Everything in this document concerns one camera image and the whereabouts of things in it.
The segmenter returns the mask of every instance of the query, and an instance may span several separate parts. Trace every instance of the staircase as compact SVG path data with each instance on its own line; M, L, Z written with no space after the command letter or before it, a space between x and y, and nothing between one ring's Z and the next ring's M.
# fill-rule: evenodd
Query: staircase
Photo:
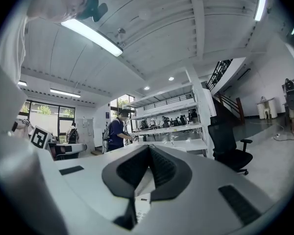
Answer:
M215 67L214 72L212 73L212 76L208 82L208 89L211 91L216 84L220 81L220 79L222 78L223 74L226 72L227 68L230 66L231 62L233 59L231 60L224 60L224 61L219 61L217 63L217 66Z
M218 97L219 101L213 98L213 102L216 108L217 116L221 120L227 121L232 126L245 124L243 108L239 98L237 98L236 102L234 102L224 95L217 94L216 96ZM239 117L237 117L228 108L226 108L224 106L225 104L228 105L232 111L236 112Z

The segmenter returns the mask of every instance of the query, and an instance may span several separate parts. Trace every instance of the person's leg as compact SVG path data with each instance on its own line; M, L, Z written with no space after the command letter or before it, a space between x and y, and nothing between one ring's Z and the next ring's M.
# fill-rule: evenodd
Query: person's leg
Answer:
M292 121L292 132L294 134L294 118L291 118L291 121Z

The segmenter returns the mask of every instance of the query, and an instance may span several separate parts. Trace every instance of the white table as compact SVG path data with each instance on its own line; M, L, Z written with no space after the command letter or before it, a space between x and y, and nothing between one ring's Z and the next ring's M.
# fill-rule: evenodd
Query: white table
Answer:
M175 148L185 151L195 151L195 150L205 150L208 149L208 146L202 139L191 139L191 140L179 140L173 141L173 145L171 141L143 141L138 142L138 144L154 144L154 145L161 145L169 148Z
M258 114L260 119L265 119L266 117L264 113L265 108L270 108L271 118L276 118L278 116L276 112L275 103L274 103L274 97L257 103L257 109L258 109Z

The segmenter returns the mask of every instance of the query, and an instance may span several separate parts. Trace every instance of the black slot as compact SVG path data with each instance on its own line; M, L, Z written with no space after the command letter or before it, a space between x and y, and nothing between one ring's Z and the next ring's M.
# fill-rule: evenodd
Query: black slot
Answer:
M260 212L233 186L223 186L218 190L244 225L260 217Z
M66 175L66 174L77 172L77 171L80 171L80 170L83 170L83 169L84 169L83 167L78 165L78 166L74 166L74 167L71 167L71 168L62 169L62 170L59 170L59 171L60 171L61 175Z

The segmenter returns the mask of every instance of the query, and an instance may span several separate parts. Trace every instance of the office chair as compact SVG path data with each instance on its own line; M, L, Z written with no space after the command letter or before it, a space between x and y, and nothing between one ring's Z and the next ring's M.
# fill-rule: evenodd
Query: office chair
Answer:
M244 175L247 175L247 169L241 168L253 159L250 153L245 152L247 144L252 143L252 140L241 140L244 143L243 151L237 150L232 127L226 122L216 122L209 125L208 132L215 145L213 149L215 160L225 164L236 172L244 172Z

